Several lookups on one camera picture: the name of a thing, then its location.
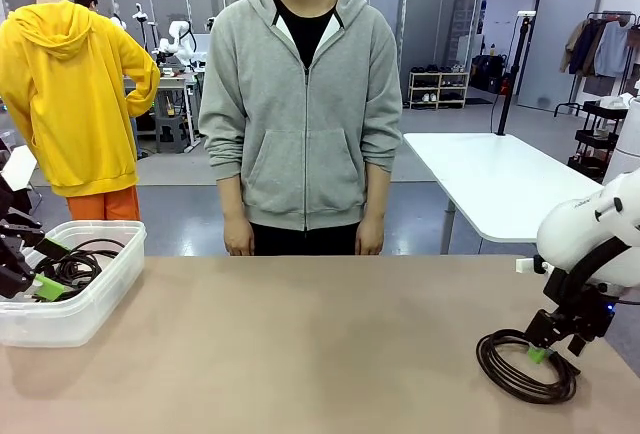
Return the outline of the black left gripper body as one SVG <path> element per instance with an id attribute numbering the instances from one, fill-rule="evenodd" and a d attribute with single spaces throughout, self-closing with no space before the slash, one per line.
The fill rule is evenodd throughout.
<path id="1" fill-rule="evenodd" d="M 44 239 L 42 225 L 13 207 L 1 214 L 1 296 L 13 299 L 26 292 L 36 275 L 22 254 L 22 246 L 34 247 Z"/>

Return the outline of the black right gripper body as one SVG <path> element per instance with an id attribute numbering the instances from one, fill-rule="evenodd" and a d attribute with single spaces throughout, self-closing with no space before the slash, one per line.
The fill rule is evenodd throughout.
<path id="1" fill-rule="evenodd" d="M 557 305 L 549 315 L 552 324 L 547 334 L 549 342 L 558 342 L 570 335 L 591 342 L 605 335 L 614 317 L 614 301 L 596 287 L 580 287 L 564 293 L 548 287 L 547 297 Z"/>

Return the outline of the person's right hand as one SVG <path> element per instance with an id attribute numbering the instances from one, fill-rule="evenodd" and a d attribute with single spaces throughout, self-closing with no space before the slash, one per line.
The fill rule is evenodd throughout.
<path id="1" fill-rule="evenodd" d="M 254 232 L 243 215 L 224 218 L 224 244 L 230 256 L 254 255 Z"/>

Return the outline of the person's left hand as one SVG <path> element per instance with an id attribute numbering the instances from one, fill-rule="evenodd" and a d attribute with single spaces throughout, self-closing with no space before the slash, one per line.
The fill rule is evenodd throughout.
<path id="1" fill-rule="evenodd" d="M 360 222 L 355 238 L 355 254 L 377 256 L 384 245 L 384 218 L 365 216 Z"/>

